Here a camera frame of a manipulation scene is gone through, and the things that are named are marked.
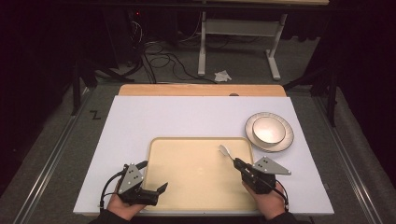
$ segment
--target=white table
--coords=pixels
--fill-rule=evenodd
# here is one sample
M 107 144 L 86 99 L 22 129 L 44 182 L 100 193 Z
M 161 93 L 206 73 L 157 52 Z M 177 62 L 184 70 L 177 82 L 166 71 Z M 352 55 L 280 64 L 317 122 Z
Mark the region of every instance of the white table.
M 215 85 L 208 85 L 207 88 L 205 86 L 196 85 L 192 89 L 213 91 Z M 189 86 L 180 87 L 187 90 Z M 223 92 L 222 87 L 230 89 L 228 85 L 219 85 L 219 92 Z M 159 88 L 172 90 L 177 89 L 177 85 Z M 242 86 L 242 90 L 248 88 L 255 92 L 254 86 Z M 290 98 L 285 96 L 116 96 L 74 212 L 97 215 L 99 213 L 98 199 L 107 180 L 118 172 L 123 164 L 146 160 L 149 143 L 154 138 L 161 136 L 243 137 L 246 136 L 244 130 L 246 120 L 251 115 L 262 111 L 276 113 L 287 120 L 294 131 L 295 139 L 290 148 L 278 153 L 265 153 L 253 147 L 254 159 L 257 160 L 267 155 L 292 171 L 291 176 L 277 176 L 288 190 L 292 213 L 332 214 L 332 205 L 320 181 L 293 105 Z M 114 182 L 109 185 L 108 191 L 113 190 L 115 184 Z M 207 213 L 197 214 L 194 211 L 159 213 L 143 210 L 140 215 L 207 216 Z M 236 216 L 244 215 L 244 213 L 212 211 L 210 215 Z

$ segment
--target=paper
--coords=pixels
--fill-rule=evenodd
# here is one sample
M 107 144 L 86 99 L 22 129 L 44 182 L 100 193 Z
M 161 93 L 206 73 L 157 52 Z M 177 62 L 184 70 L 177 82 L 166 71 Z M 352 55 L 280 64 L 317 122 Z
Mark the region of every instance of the paper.
M 285 119 L 293 129 L 294 140 L 288 149 L 277 153 L 252 146 L 254 161 L 268 156 L 291 171 L 292 175 L 276 178 L 289 194 L 292 213 L 333 214 L 290 98 L 244 96 L 116 96 L 74 212 L 98 214 L 107 180 L 123 164 L 145 161 L 154 138 L 246 137 L 246 121 L 260 112 Z M 108 186 L 108 192 L 114 190 L 116 182 Z
M 215 81 L 218 82 L 232 80 L 232 78 L 228 75 L 226 70 L 219 73 L 215 73 L 215 76 L 216 76 Z

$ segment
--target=desk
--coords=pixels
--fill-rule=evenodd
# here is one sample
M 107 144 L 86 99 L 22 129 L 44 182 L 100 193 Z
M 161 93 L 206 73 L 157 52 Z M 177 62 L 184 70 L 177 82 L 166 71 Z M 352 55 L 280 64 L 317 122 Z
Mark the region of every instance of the desk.
M 240 2 L 257 4 L 281 4 L 281 5 L 328 5 L 329 0 L 208 0 L 207 2 Z M 287 14 L 282 14 L 279 21 L 236 21 L 236 20 L 216 20 L 206 19 L 206 12 L 202 12 L 201 24 L 201 48 L 198 61 L 198 76 L 205 75 L 206 34 L 216 35 L 252 35 L 252 36 L 272 36 L 273 44 L 271 49 L 265 51 L 266 59 L 270 65 L 271 74 L 274 80 L 280 80 L 280 74 L 275 61 L 275 52 L 283 27 L 285 26 Z
M 154 138 L 244 137 L 247 119 L 262 111 L 273 112 L 286 119 L 295 137 L 290 148 L 282 152 L 267 154 L 252 146 L 253 159 L 256 161 L 267 155 L 292 171 L 292 176 L 277 177 L 285 186 L 290 186 L 291 212 L 332 214 L 332 206 L 290 98 L 286 97 L 280 86 L 256 85 L 123 86 L 111 106 L 74 212 L 97 214 L 97 195 L 101 190 L 98 186 L 103 186 L 106 177 L 116 173 L 121 164 L 146 160 L 149 143 Z M 207 211 L 173 210 L 145 210 L 141 213 L 142 216 L 207 214 Z M 252 211 L 210 211 L 210 214 L 252 215 Z

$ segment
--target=tray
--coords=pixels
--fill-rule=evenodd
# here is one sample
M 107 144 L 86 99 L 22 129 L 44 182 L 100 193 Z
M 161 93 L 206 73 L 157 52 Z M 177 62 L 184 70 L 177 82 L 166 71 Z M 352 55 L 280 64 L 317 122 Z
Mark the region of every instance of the tray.
M 148 153 L 144 189 L 168 182 L 157 211 L 254 211 L 255 203 L 242 186 L 240 172 L 219 151 L 224 145 L 237 157 L 252 163 L 251 144 L 243 137 L 155 138 Z

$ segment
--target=white object on floor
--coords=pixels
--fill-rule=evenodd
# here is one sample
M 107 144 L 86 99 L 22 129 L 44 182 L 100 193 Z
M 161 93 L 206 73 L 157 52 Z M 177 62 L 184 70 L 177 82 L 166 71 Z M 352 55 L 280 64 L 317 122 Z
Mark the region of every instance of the white object on floor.
M 233 80 L 229 75 L 228 75 L 228 73 L 227 73 L 227 71 L 226 70 L 224 70 L 224 71 L 222 71 L 222 72 L 218 72 L 218 73 L 215 73 L 215 81 L 218 81 L 218 82 L 220 82 L 220 81 L 228 81 L 228 80 Z

